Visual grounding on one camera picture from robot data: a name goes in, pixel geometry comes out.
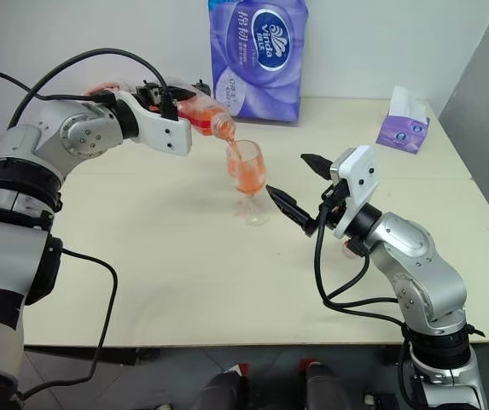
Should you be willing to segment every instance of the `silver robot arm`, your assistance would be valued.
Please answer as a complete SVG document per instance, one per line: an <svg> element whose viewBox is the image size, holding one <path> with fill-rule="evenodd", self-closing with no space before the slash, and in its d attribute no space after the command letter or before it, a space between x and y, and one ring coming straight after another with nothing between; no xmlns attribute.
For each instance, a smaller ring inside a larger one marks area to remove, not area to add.
<svg viewBox="0 0 489 410"><path fill-rule="evenodd" d="M349 149L333 162L318 155L301 157L332 181L320 206L329 210L326 226L338 238L350 237L349 247L365 247L393 287L416 372L414 391L422 400L417 408L458 403L486 410L477 357L469 345L469 334L481 333L466 322L463 279L440 257L423 227L369 204L377 186L373 149ZM308 236L316 231L319 218L314 220L285 192L267 190Z"/></svg>
<svg viewBox="0 0 489 410"><path fill-rule="evenodd" d="M187 155L191 128L116 91L110 105L48 102L36 122L0 137L0 406L17 400L23 308L55 284L62 242L49 231L61 210L60 188L79 163L126 139Z"/></svg>

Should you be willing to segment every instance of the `white wall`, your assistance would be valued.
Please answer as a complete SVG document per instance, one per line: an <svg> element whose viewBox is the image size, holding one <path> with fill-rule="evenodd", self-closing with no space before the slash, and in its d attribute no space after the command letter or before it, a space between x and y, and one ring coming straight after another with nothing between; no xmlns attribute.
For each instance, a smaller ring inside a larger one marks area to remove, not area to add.
<svg viewBox="0 0 489 410"><path fill-rule="evenodd" d="M164 75L211 83L207 0L0 0L0 71L28 84L80 51L117 47ZM489 23L489 0L308 0L304 96L389 97L395 84L436 113ZM136 83L146 71L102 56L47 91ZM0 80L0 131L21 93Z"/></svg>

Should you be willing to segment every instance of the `white tissue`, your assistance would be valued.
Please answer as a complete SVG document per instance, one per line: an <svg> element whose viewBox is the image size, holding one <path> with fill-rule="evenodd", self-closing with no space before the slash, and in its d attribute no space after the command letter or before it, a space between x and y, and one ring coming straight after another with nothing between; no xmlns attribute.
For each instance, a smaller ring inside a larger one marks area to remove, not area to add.
<svg viewBox="0 0 489 410"><path fill-rule="evenodd" d="M409 90L400 85L394 87L388 115L407 117L427 124L426 106L418 102Z"/></svg>

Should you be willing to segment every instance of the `white table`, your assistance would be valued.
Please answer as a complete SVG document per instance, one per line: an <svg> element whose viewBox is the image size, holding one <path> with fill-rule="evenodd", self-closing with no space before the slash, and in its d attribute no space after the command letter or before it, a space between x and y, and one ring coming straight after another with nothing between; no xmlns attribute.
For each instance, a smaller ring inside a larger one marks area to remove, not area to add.
<svg viewBox="0 0 489 410"><path fill-rule="evenodd" d="M260 144L268 183L313 213L327 183L300 154L335 159L348 147L374 144L387 108L386 101L304 99L298 126L239 123L237 136ZM314 240L265 193L266 224L248 226L234 215L240 194L226 175L224 150L200 135L186 158L128 142L68 178L53 234L119 273L106 345L401 342L397 326L322 305ZM434 117L418 155L380 145L375 151L380 186L372 203L429 229L466 282L469 322L489 341L489 206L467 168ZM328 233L323 255L327 289L362 264L346 258ZM26 308L26 344L95 346L110 286L100 266L64 257L53 293ZM392 295L372 267L341 300ZM374 311L400 317L395 305Z"/></svg>

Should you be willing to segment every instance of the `tissue box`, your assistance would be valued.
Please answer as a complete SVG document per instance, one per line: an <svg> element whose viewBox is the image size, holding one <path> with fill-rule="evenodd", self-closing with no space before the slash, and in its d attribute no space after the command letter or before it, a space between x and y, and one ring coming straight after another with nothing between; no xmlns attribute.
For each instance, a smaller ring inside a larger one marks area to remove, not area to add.
<svg viewBox="0 0 489 410"><path fill-rule="evenodd" d="M427 123L408 117L387 115L382 123L377 143L416 154L428 134Z"/></svg>
<svg viewBox="0 0 489 410"><path fill-rule="evenodd" d="M209 0L213 94L231 115L295 122L304 0Z"/></svg>

